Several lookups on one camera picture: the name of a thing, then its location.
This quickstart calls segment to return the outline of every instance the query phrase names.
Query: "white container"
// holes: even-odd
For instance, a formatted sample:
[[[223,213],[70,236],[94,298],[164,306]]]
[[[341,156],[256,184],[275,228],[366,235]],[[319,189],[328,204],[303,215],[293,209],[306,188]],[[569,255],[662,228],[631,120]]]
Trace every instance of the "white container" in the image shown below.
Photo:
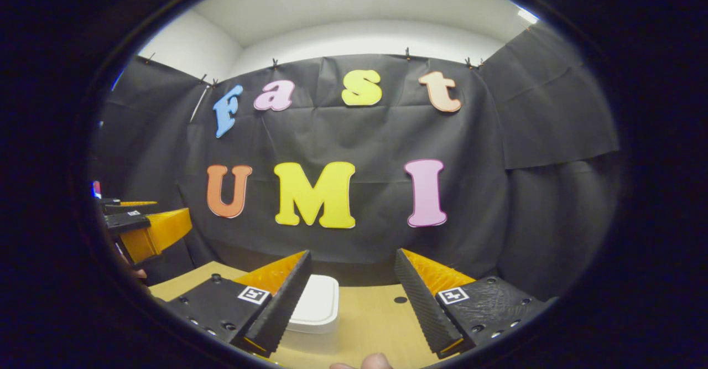
[[[329,276],[311,275],[280,345],[312,354],[336,353],[338,310],[339,282]]]

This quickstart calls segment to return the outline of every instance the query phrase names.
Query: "pink letter i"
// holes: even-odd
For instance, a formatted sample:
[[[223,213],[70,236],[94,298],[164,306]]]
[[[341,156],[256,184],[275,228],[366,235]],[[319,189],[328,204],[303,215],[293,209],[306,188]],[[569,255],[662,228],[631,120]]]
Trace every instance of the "pink letter i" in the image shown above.
[[[408,217],[410,226],[442,225],[447,215],[440,211],[438,173],[445,166],[440,160],[421,159],[407,162],[405,172],[413,178],[413,213]]]

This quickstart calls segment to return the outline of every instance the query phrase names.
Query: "foam letter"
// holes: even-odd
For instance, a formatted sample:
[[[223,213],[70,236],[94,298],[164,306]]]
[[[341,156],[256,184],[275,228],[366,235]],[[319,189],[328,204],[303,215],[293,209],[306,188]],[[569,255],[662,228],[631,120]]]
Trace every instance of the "foam letter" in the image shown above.
[[[243,87],[237,84],[233,87],[231,91],[227,92],[221,99],[217,100],[214,104],[214,110],[217,112],[217,138],[221,137],[223,133],[227,132],[236,120],[232,119],[229,113],[232,115],[236,114],[238,110],[238,99],[237,96],[243,92]]]
[[[351,71],[344,76],[342,99],[350,106],[374,105],[381,100],[383,92],[376,83],[381,76],[375,71]]]
[[[436,109],[442,112],[457,112],[457,110],[460,110],[462,106],[460,100],[451,100],[450,94],[447,92],[447,87],[455,87],[455,80],[446,79],[441,72],[434,71],[420,77],[418,81],[420,84],[426,84],[428,86],[430,103],[432,103]]]
[[[319,225],[325,228],[354,228],[356,221],[349,214],[349,178],[354,171],[352,163],[329,163],[312,188],[298,163],[276,165],[274,172],[280,177],[280,212],[275,216],[275,222],[298,225],[300,218],[294,212],[294,205],[298,205],[305,223],[312,225],[324,204]]]
[[[410,226],[442,225],[447,215],[440,211],[438,173],[444,168],[439,160],[413,160],[405,164],[405,172],[413,178],[413,213],[408,217]]]
[[[223,165],[210,165],[207,168],[207,205],[212,213],[219,217],[234,218],[243,211],[243,204],[246,200],[246,178],[251,174],[251,167],[247,165],[237,165],[231,172],[233,180],[233,200],[229,205],[225,205],[221,200],[221,188],[223,176],[227,173],[227,168]]]
[[[293,94],[294,89],[295,83],[290,80],[269,82],[263,87],[263,94],[258,95],[253,101],[253,107],[258,110],[273,109],[276,112],[287,109],[293,103],[290,95]]]

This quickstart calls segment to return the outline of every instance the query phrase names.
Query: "ceiling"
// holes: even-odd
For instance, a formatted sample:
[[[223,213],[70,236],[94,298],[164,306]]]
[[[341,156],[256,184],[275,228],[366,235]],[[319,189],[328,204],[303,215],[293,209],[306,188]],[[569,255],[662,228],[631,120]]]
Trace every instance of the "ceiling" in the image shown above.
[[[194,10],[243,48],[306,27],[363,19],[441,24],[502,42],[529,25],[509,0],[204,0]]]

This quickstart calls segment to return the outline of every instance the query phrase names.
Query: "table surface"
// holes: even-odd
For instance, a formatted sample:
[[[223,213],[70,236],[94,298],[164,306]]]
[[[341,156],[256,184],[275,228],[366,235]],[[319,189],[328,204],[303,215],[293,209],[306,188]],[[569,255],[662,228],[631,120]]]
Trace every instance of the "table surface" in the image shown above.
[[[193,271],[150,288],[152,295],[170,301],[219,273],[227,279],[245,274],[235,268],[211,262]],[[284,346],[270,355],[271,361],[293,369],[327,369],[344,362],[358,367],[365,356],[382,352],[396,368],[430,366],[441,360],[430,352],[410,301],[401,285],[339,288],[339,325],[333,337],[339,345],[336,354],[312,354]]]

